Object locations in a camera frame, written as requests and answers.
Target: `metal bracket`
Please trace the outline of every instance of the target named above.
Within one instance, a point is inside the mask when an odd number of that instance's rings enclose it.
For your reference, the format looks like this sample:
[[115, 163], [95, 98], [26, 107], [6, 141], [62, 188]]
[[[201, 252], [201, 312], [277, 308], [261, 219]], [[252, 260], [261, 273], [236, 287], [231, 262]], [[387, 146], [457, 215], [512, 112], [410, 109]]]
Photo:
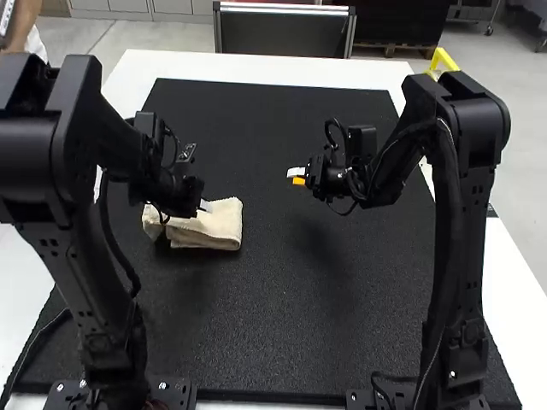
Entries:
[[[384, 397], [374, 390], [347, 390], [345, 394], [346, 410], [413, 410], [414, 385], [384, 384], [382, 390], [388, 397]], [[484, 395], [472, 399], [469, 402], [469, 407], [466, 408], [468, 410], [490, 410]]]
[[[150, 403], [159, 401], [169, 410], [196, 409], [197, 387], [190, 380], [149, 376], [148, 381], [150, 382]], [[86, 399], [89, 392], [85, 380], [57, 381], [51, 386], [44, 410], [88, 410]]]

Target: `yellow handle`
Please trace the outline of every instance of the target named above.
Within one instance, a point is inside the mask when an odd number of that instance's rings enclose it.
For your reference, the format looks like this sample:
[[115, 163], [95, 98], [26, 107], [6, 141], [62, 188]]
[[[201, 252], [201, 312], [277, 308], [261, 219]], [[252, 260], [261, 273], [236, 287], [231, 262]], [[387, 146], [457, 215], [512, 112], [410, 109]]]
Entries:
[[292, 179], [292, 184], [293, 185], [306, 185], [306, 180], [304, 178], [294, 177]]
[[456, 62], [452, 60], [452, 57], [450, 57], [446, 50], [442, 47], [437, 47], [437, 49], [435, 49], [435, 53], [433, 54], [433, 58], [431, 59], [431, 65], [426, 71], [426, 73], [429, 74], [429, 76], [434, 80], [438, 79], [435, 72], [437, 71], [437, 66], [440, 62], [447, 68], [445, 71], [460, 71], [460, 68]]

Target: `beige towel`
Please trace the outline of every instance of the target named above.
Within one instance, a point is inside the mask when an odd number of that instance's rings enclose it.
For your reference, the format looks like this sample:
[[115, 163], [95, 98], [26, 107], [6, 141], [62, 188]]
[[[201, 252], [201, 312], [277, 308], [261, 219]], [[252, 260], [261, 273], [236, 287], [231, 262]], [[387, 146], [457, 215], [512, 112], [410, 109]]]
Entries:
[[145, 205], [143, 228], [152, 240], [165, 229], [171, 248], [211, 248], [238, 250], [243, 231], [243, 203], [232, 197], [209, 202], [213, 212], [197, 211], [197, 218], [171, 218], [162, 226], [160, 216], [151, 205]]

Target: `wooden pallet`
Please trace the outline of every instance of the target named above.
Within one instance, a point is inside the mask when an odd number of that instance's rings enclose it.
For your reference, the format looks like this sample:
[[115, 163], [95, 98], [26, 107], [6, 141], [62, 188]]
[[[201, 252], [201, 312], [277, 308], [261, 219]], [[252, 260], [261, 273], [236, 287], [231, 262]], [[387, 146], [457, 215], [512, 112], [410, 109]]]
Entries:
[[395, 50], [418, 50], [424, 58], [431, 60], [437, 45], [419, 45], [419, 44], [397, 44], [397, 43], [357, 43], [353, 44], [355, 47], [384, 49], [385, 58], [392, 58], [395, 54]]

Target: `white table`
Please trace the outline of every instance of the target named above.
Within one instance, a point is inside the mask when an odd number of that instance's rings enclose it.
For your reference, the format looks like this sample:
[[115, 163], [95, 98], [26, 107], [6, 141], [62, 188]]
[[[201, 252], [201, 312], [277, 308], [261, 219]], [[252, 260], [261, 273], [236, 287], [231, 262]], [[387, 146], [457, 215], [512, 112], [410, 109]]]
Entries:
[[[401, 114], [405, 101], [400, 87], [409, 74], [412, 74], [410, 65], [401, 61], [128, 50], [103, 87], [103, 94], [121, 116], [130, 117], [142, 108], [156, 78], [160, 77], [388, 90], [397, 112]], [[425, 165], [422, 171], [431, 189], [430, 169]], [[15, 229], [6, 225], [0, 225], [0, 269], [2, 385], [34, 327], [53, 282], [31, 247], [19, 237]], [[547, 297], [500, 219], [488, 219], [487, 222], [483, 306], [486, 321], [523, 408], [543, 409], [543, 381], [547, 380], [544, 375], [547, 370], [544, 345], [547, 340]], [[14, 395], [8, 410], [39, 410], [44, 401], [45, 398], [41, 396]], [[198, 406], [214, 410], [234, 407], [229, 403], [198, 403]]]

